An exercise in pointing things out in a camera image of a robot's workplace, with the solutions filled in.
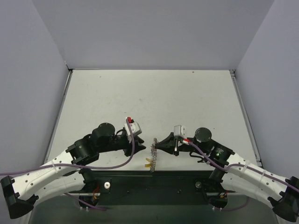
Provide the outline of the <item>metal ring disc with keyrings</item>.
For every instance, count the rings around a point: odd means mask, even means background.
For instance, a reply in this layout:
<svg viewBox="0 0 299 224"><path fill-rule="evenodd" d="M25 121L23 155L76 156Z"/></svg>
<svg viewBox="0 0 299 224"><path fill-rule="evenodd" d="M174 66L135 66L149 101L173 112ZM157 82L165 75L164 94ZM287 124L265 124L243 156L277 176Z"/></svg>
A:
<svg viewBox="0 0 299 224"><path fill-rule="evenodd" d="M150 172L154 172L156 168L157 163L157 149L156 144L158 143L157 138L153 139L153 143L151 145L151 166L150 166Z"/></svg>

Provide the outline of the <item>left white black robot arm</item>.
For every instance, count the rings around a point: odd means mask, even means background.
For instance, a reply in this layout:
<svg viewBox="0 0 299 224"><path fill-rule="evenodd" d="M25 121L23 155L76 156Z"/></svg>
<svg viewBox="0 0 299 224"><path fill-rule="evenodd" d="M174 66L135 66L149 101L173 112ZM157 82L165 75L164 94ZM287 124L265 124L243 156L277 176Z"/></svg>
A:
<svg viewBox="0 0 299 224"><path fill-rule="evenodd" d="M2 174L0 183L10 218L20 218L61 194L94 190L96 181L90 163L98 160L101 153L118 150L131 160L146 148L139 138L141 133L140 125L129 117L119 132L112 124L102 123L40 167Z"/></svg>

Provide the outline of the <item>yellow key tag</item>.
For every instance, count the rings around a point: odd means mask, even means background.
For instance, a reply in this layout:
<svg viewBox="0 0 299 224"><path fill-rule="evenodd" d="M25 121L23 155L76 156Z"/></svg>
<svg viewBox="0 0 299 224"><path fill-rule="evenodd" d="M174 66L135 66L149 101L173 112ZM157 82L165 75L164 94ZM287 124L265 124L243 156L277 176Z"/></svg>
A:
<svg viewBox="0 0 299 224"><path fill-rule="evenodd" d="M150 168L152 166L152 159L146 158L147 163L144 165L146 168Z"/></svg>

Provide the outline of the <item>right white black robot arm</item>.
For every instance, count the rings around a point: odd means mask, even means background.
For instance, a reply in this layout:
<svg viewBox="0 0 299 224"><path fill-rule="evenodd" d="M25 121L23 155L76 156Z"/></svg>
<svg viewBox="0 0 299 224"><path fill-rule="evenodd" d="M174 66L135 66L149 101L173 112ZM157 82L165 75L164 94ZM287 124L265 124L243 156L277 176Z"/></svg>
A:
<svg viewBox="0 0 299 224"><path fill-rule="evenodd" d="M178 156L180 152L197 153L204 163L214 168L210 179L225 190L254 198L269 206L272 211L288 222L299 217L299 179L269 172L232 149L212 139L205 127L186 137L185 127L178 125L169 136L155 144L155 149Z"/></svg>

